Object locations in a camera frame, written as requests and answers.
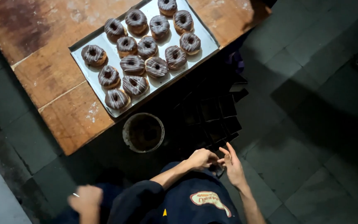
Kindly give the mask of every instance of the dark floor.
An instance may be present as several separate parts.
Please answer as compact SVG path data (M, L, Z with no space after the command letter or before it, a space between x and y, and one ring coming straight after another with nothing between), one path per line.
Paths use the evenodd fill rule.
M358 0L278 0L273 12L241 48L249 95L233 146L268 222L358 223ZM34 223L108 167L132 181L159 171L169 149L128 150L123 123L64 156L0 57L0 172Z

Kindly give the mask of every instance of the round container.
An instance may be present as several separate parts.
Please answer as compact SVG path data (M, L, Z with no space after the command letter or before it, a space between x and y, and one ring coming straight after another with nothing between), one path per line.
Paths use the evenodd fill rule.
M132 115L124 124L122 138L132 151L146 153L156 150L164 140L161 120L148 113Z

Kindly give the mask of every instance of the wooden table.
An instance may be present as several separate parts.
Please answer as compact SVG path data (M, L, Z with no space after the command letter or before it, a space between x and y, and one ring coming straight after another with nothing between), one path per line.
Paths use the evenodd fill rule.
M66 155L114 125L69 46L140 0L0 0L0 50ZM223 48L267 18L260 0L188 0Z

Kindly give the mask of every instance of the donut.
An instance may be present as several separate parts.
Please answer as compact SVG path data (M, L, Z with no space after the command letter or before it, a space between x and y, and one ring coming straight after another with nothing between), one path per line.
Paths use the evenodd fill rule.
M97 67L102 65L106 58L106 52L97 45L87 45L81 51L82 59L85 64Z
M134 9L127 13L125 17L125 23L132 33L139 35L147 27L147 17L139 9Z
M136 55L128 55L120 61L122 70L127 75L142 75L144 73L144 60Z
M158 0L157 5L160 12L166 16L172 16L178 8L176 0Z
M119 110L131 103L129 96L121 89L110 89L106 93L105 103L114 110Z
M138 45L133 37L121 37L117 40L117 51L120 57L136 54Z
M158 46L154 38L144 36L138 43L138 55L142 58L150 58L158 51Z
M149 82L141 76L126 75L122 78L122 88L131 96L138 96L149 88Z
M169 32L169 22L165 16L155 16L150 19L150 31L154 39L161 39Z
M146 72L154 78L160 78L168 73L168 64L160 57L151 57L145 61Z
M120 76L116 68L106 65L97 75L99 83L104 88L113 88L120 83Z
M117 42L118 38L128 36L127 29L118 19L108 19L106 21L105 33L112 42Z
M173 26L176 32L182 34L193 30L194 22L190 12L179 10L173 15Z
M201 40L194 33L186 32L180 36L180 48L188 55L195 55L201 49Z
M165 59L167 60L170 69L178 70L186 64L187 55L186 52L175 45L165 49Z

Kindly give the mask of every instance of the printed logo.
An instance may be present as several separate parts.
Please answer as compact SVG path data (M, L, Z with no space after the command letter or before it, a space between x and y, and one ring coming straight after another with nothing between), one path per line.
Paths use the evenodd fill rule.
M195 194L190 195L190 200L196 205L203 205L203 204L213 204L218 209L222 209L226 211L226 215L230 218L231 212L230 210L222 204L219 199L219 196L212 191L200 191Z

